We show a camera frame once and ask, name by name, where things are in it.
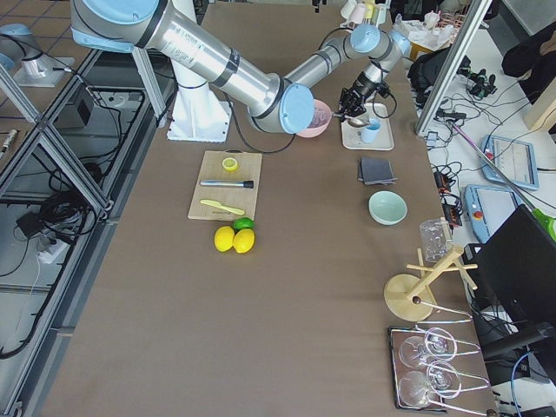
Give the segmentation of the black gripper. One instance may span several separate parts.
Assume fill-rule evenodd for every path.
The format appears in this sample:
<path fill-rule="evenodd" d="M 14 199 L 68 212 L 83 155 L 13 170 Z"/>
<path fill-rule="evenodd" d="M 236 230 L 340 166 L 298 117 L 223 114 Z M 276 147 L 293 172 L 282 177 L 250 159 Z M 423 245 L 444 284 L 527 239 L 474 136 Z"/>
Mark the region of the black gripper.
<path fill-rule="evenodd" d="M 366 112 L 365 102 L 365 96 L 357 90 L 343 88 L 339 100 L 339 118 L 341 121 L 344 122 L 347 119 L 363 115 Z"/>

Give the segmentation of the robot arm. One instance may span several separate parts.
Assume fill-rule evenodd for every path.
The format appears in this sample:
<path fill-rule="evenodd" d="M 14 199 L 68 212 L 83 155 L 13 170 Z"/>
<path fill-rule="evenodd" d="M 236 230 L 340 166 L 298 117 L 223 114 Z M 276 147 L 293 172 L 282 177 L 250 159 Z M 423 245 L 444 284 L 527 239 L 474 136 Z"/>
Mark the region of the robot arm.
<path fill-rule="evenodd" d="M 91 49 L 154 49 L 246 105 L 252 124 L 267 133 L 297 134 L 314 117 L 311 87 L 349 59 L 363 56 L 362 71 L 340 99 L 343 118 L 361 115 L 365 101 L 410 48 L 398 31 L 359 24 L 334 38 L 286 76 L 266 74 L 212 36 L 169 1 L 73 1 L 74 40 Z"/>

